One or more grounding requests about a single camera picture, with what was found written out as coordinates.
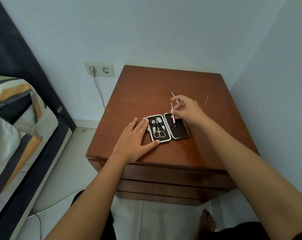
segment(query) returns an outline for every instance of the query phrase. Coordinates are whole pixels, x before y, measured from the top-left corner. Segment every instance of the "white tile floor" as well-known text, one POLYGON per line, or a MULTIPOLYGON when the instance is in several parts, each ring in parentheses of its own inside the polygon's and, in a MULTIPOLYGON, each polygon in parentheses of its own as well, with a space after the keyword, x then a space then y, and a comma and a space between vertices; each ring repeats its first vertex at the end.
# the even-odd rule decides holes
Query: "white tile floor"
MULTIPOLYGON (((32 212, 41 218, 42 239, 68 210, 76 192, 85 188, 97 174, 85 157, 94 133, 95 129, 75 130, 33 207, 32 212)), ((111 212, 118 240, 178 240, 193 239, 203 208, 212 213, 210 202, 194 207, 114 197, 111 212)), ((17 240, 38 239, 39 219, 30 216, 17 240)))

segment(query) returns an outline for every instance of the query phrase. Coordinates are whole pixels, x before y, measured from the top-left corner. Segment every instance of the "wooden drawer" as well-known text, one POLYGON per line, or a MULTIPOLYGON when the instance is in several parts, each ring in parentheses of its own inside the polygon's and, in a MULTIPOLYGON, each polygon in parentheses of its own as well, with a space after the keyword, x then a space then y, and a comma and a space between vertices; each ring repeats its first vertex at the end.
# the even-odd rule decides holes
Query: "wooden drawer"
POLYGON ((117 190, 132 193, 147 193, 179 198, 191 198, 203 201, 209 201, 215 197, 218 197, 228 192, 223 190, 212 190, 202 187, 150 183, 132 180, 120 180, 117 190))
POLYGON ((170 204, 183 204, 183 205, 194 205, 194 206, 205 203, 205 201, 202 200, 139 194, 139 193, 123 192, 123 191, 116 191, 115 196, 118 198, 125 198, 125 199, 155 201, 155 202, 163 202, 163 203, 170 203, 170 204))
MULTIPOLYGON (((100 171, 101 167, 105 164, 105 162, 89 161, 97 171, 100 171)), ((133 164, 128 164, 125 167, 121 179, 219 188, 225 190, 236 188, 235 183, 227 174, 133 164)))

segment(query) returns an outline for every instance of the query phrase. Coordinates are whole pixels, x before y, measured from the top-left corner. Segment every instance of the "brown wooden surface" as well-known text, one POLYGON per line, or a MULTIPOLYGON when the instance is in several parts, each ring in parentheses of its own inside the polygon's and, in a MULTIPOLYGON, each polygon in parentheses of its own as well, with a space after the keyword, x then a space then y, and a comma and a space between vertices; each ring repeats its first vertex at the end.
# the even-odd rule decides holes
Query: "brown wooden surface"
POLYGON ((196 200, 196 199, 169 197, 169 196, 148 195, 148 194, 123 192, 123 191, 116 191, 115 196, 118 197, 118 198, 155 201, 155 202, 163 202, 163 203, 170 203, 170 204, 194 205, 194 206, 201 205, 201 204, 207 202, 206 200, 196 200))
MULTIPOLYGON (((196 100, 209 117, 258 153, 220 74, 124 66, 89 146, 87 158, 106 161, 121 132, 135 117, 141 121, 143 117, 169 112, 170 92, 196 100)), ((141 161, 225 170, 204 133, 196 126, 186 124, 191 134, 189 138, 161 143, 135 164, 141 161)), ((143 145, 149 142, 151 137, 146 132, 143 145)))
MULTIPOLYGON (((89 161, 97 171, 105 164, 105 162, 89 161)), ((236 188, 233 180, 227 174, 133 164, 129 164, 125 167, 121 179, 209 187, 224 190, 236 188)))
POLYGON ((149 183, 144 181, 133 180, 120 180, 117 190, 198 200, 211 200, 228 192, 223 190, 213 190, 201 187, 149 183))

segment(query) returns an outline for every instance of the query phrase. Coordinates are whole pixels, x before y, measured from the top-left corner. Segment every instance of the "table top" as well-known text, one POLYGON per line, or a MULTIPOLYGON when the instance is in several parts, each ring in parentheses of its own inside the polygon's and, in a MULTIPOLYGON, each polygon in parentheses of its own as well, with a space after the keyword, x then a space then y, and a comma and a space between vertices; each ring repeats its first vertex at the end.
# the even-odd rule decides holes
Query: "table top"
MULTIPOLYGON (((196 100, 210 118, 258 154, 220 74, 124 66, 89 146, 87 158, 106 161, 123 129, 135 117, 139 123, 143 117, 169 112, 172 97, 170 92, 196 100)), ((135 164, 225 170, 203 131, 195 125, 185 124, 190 137, 163 142, 135 164)), ((150 134, 146 131, 142 144, 150 142, 150 134)))

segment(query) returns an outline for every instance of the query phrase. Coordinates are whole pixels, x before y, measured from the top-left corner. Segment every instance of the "bare foot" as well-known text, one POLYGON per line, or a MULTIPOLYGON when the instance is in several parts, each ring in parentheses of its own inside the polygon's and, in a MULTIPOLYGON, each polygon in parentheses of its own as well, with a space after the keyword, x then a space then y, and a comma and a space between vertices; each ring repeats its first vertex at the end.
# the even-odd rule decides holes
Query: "bare foot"
POLYGON ((214 222, 213 217, 211 216, 211 214, 209 213, 209 211, 207 209, 203 209, 203 211, 202 211, 202 215, 200 218, 200 224, 199 224, 199 230, 195 236, 196 240, 199 239, 199 234, 202 229, 213 231, 213 232, 215 232, 215 230, 217 229, 217 225, 214 222))

